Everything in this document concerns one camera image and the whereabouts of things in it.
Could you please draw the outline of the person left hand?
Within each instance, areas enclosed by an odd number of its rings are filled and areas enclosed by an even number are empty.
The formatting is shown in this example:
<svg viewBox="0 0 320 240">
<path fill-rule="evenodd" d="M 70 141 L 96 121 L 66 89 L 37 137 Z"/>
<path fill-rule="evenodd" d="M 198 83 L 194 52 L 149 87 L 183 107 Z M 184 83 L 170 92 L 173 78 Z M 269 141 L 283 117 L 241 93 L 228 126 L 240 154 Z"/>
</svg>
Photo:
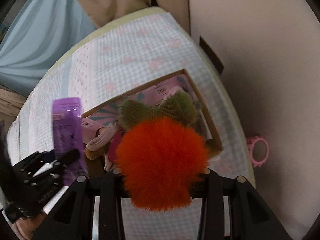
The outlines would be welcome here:
<svg viewBox="0 0 320 240">
<path fill-rule="evenodd" d="M 41 225 L 46 217 L 47 214 L 41 211 L 41 213 L 35 217 L 16 220 L 15 225 L 24 239 L 32 239 L 34 231 Z"/>
</svg>

